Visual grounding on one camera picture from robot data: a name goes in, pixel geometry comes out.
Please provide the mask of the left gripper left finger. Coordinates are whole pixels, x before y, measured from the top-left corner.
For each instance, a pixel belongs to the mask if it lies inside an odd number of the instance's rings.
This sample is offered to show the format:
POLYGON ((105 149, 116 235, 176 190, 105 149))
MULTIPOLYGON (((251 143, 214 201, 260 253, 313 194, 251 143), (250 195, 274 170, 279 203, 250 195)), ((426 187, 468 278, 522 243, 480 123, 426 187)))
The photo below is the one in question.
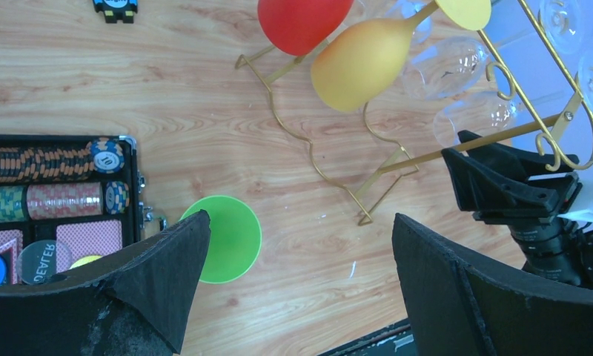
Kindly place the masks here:
POLYGON ((179 354, 210 221, 198 211, 42 284, 0 287, 0 355, 179 354))

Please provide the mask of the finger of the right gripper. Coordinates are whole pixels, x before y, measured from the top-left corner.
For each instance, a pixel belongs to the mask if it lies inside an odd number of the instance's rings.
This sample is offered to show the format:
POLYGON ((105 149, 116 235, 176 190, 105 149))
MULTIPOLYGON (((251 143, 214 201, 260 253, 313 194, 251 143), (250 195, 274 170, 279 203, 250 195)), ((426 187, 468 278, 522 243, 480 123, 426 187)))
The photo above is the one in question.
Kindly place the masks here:
POLYGON ((457 206, 486 224, 539 224, 560 211, 559 192, 518 182, 462 155, 441 150, 457 206))
POLYGON ((558 172, 567 173, 562 177, 549 178, 545 165, 553 160, 552 155, 540 156, 534 152, 524 151, 500 143, 491 143, 467 150, 470 158, 492 171, 533 187, 567 187, 579 186, 579 179, 567 166, 558 172))

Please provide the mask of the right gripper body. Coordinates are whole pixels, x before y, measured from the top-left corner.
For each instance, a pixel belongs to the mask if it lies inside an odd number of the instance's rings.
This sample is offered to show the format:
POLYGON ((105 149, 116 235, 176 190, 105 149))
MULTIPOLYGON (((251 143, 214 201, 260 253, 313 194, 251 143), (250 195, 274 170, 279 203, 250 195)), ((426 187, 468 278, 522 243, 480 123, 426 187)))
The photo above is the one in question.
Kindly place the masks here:
POLYGON ((557 218, 548 224, 508 228, 525 256, 524 271, 593 290, 593 230, 585 227, 557 218))

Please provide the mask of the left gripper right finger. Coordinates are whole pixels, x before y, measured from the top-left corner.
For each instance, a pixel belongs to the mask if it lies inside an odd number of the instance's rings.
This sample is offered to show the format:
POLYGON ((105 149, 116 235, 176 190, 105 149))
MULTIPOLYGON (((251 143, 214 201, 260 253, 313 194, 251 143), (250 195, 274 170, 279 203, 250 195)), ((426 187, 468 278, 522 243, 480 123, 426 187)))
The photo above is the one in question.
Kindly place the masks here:
POLYGON ((420 355, 593 355, 593 290, 508 266, 404 214, 392 247, 420 355))

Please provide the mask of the clear wine glass front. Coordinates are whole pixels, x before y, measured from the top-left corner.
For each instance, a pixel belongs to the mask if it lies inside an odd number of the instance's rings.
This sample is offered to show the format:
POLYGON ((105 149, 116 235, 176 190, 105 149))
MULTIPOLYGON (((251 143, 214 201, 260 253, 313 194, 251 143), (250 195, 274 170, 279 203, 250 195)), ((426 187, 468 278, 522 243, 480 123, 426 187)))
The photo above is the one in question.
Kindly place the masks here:
POLYGON ((473 93, 439 111, 433 120, 433 133, 444 148, 460 144, 458 133, 472 131, 488 136, 514 126, 524 109, 518 99, 501 99, 495 91, 473 93))

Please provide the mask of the green wine glass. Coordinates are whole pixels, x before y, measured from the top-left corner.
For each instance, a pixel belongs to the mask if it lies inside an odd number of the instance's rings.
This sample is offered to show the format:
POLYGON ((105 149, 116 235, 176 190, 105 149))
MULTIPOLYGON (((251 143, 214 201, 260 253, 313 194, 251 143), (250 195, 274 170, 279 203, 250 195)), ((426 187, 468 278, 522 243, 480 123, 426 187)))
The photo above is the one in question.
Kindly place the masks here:
POLYGON ((203 197, 180 217, 206 211, 211 238, 200 274, 206 284, 226 284, 246 274, 262 249, 262 226, 254 210, 245 202, 227 195, 203 197))

